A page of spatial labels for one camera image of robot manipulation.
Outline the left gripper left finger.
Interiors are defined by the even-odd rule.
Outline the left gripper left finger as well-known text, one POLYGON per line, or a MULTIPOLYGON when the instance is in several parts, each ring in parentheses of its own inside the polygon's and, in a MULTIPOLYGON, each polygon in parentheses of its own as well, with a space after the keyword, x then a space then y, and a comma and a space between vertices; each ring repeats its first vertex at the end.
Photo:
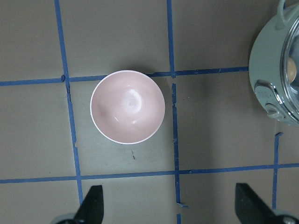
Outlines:
POLYGON ((104 218, 104 197, 101 185, 91 186, 73 220, 76 224, 101 224, 104 218))

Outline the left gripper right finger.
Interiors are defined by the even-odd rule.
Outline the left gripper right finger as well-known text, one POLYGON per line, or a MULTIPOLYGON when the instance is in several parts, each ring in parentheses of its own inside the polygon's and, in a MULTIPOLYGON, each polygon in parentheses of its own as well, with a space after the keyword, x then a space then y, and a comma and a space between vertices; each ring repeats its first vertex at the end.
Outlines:
POLYGON ((241 224, 275 224, 277 219, 247 183, 235 185, 235 214, 241 224))

